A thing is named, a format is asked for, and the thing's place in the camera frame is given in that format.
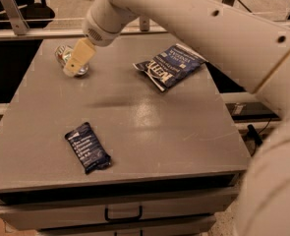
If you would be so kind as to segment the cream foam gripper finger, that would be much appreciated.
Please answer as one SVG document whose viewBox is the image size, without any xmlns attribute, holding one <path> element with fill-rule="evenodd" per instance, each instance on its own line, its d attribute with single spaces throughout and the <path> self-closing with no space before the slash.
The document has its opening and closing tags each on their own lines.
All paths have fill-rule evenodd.
<svg viewBox="0 0 290 236">
<path fill-rule="evenodd" d="M 95 47 L 88 38 L 80 38 L 73 47 L 72 58 L 82 67 L 84 64 L 88 63 L 95 52 Z"/>
</svg>

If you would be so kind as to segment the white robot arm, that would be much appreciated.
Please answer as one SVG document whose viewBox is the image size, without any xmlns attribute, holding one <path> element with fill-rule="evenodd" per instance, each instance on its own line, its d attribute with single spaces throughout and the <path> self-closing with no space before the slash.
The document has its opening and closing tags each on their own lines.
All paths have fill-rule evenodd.
<svg viewBox="0 0 290 236">
<path fill-rule="evenodd" d="M 213 0 L 94 0 L 65 72 L 78 73 L 96 47 L 147 16 L 199 52 L 281 119 L 251 161 L 235 236 L 290 236 L 290 28 Z"/>
</svg>

